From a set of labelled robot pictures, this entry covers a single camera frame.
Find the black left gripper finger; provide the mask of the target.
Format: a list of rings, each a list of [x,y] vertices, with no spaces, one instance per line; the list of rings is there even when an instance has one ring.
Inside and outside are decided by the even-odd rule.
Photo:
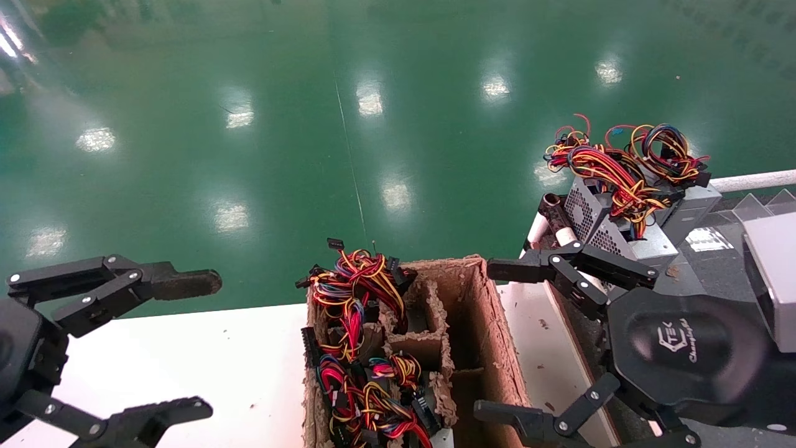
[[[76,297],[52,313],[51,323],[80,338],[149,300],[206,297],[223,283],[212,269],[178,272],[171,262],[137,263],[112,254],[14,273],[7,284],[6,328],[12,334],[44,328],[37,304]]]
[[[171,426],[213,416],[211,405],[196,396],[134,406],[100,419],[32,390],[14,403],[14,411],[76,436],[71,447],[156,447]]]

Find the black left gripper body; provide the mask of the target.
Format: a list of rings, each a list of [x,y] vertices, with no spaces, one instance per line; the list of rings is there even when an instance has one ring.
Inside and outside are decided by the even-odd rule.
[[[38,405],[43,415],[52,390],[60,384],[67,338],[40,312],[6,297],[1,303],[2,429],[22,430],[32,417],[20,411]]]

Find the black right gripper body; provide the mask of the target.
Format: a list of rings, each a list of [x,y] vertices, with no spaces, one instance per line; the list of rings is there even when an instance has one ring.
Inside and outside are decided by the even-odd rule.
[[[606,307],[609,369],[639,406],[697,419],[744,413],[774,342],[758,307],[638,287]]]

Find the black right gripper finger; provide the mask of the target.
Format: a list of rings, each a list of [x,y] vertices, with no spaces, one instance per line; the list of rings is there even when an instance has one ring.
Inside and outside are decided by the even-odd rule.
[[[495,281],[526,284],[549,282],[585,317],[603,318],[608,295],[586,276],[625,290],[653,289],[659,272],[642,262],[574,241],[554,250],[528,250],[520,259],[491,258],[487,261],[487,276]]]
[[[569,405],[559,416],[537,408],[514,406],[494,401],[477,400],[474,417],[483,422],[512,426],[526,447],[591,447],[580,436],[580,428],[591,419],[617,392],[622,383],[615,375],[605,373],[591,388]],[[699,447],[700,436],[680,422],[672,413],[654,411],[662,434],[636,440],[621,447]]]

